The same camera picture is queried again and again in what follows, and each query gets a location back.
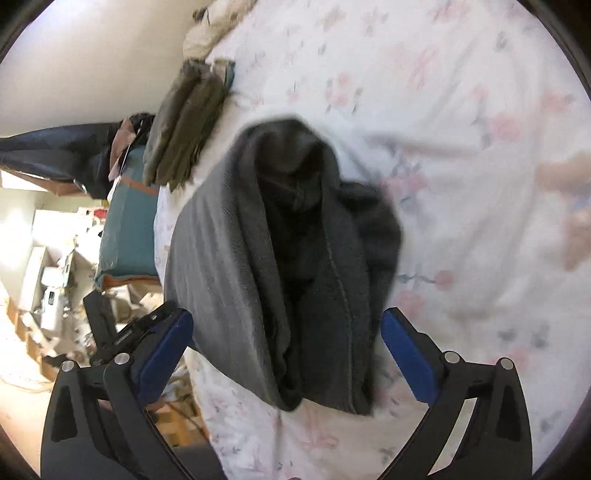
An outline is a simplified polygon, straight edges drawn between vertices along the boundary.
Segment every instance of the white wall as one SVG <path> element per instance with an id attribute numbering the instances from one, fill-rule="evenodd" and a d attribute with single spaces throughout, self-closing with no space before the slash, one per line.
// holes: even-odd
<path id="1" fill-rule="evenodd" d="M 0 64 L 0 137 L 155 112 L 206 0 L 55 0 Z"/>
<path id="2" fill-rule="evenodd" d="M 17 303 L 31 253 L 35 209 L 43 205 L 46 195 L 0 188 L 0 281 Z"/>

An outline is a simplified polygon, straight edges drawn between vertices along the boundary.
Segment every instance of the folded olive cloth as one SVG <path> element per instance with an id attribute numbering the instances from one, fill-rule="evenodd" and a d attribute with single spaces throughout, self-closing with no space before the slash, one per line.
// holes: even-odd
<path id="1" fill-rule="evenodd" d="M 174 190 L 191 175 L 234 78 L 234 62 L 186 60 L 154 119 L 144 152 L 144 183 Z"/>

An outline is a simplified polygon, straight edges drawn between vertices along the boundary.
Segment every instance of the folded garment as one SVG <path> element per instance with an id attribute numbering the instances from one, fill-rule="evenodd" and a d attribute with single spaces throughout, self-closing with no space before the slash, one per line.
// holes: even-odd
<path id="1" fill-rule="evenodd" d="M 369 414 L 372 346 L 401 232 L 295 119 L 244 131 L 178 218 L 164 282 L 195 348 L 283 410 Z"/>
<path id="2" fill-rule="evenodd" d="M 234 62 L 187 60 L 154 119 L 144 153 L 144 183 L 174 190 L 189 177 L 218 119 L 234 77 Z"/>
<path id="3" fill-rule="evenodd" d="M 184 57 L 204 60 L 255 3 L 256 0 L 214 0 L 208 7 L 197 10 L 193 14 L 197 25 L 189 30 L 183 43 Z"/>

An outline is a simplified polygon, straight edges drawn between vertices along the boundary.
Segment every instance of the bed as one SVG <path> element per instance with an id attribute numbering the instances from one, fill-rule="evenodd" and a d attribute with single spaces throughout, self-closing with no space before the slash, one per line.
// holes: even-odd
<path id="1" fill-rule="evenodd" d="M 514 360 L 539 468 L 591 384 L 591 210 L 568 161 L 591 151 L 591 105 L 548 31 L 514 0 L 259 0 L 211 55 L 236 60 L 232 95 L 190 184 L 160 190 L 159 276 L 182 207 L 253 116 L 292 109 L 355 131 L 358 180 L 382 189 L 404 230 L 386 306 L 468 361 Z M 186 359 L 229 479 L 374 480 L 426 410 L 380 338 L 369 417 L 306 400 L 282 412 Z"/>

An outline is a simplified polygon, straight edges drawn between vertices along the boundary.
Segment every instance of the stitched seam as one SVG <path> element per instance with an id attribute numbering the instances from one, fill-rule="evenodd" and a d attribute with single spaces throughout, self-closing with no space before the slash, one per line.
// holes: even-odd
<path id="1" fill-rule="evenodd" d="M 347 334 L 348 334 L 348 338 L 347 338 L 347 340 L 348 340 L 348 355 L 347 355 L 347 357 L 348 357 L 348 364 L 349 364 L 348 401 L 349 401 L 349 407 L 350 407 L 351 411 L 357 413 L 357 411 L 355 410 L 355 406 L 353 405 L 353 398 L 352 398 L 353 368 L 351 366 L 351 362 L 353 359 L 353 345 L 352 345 L 352 336 L 353 336 L 352 323 L 353 323 L 353 320 L 351 318 L 351 310 L 349 307 L 349 300 L 347 299 L 347 295 L 345 295 L 345 287 L 343 286 L 343 283 L 340 280 L 339 273 L 336 269 L 335 259 L 333 258 L 332 249 L 330 248 L 330 242 L 329 242 L 328 236 L 326 235 L 326 230 L 324 228 L 323 228 L 323 232 L 324 232 L 324 241 L 326 242 L 326 249 L 328 250 L 328 253 L 329 253 L 330 266 L 331 266 L 333 272 L 335 273 L 337 283 L 339 284 L 340 294 L 343 297 L 343 301 L 345 302 L 345 309 L 347 311 Z"/>

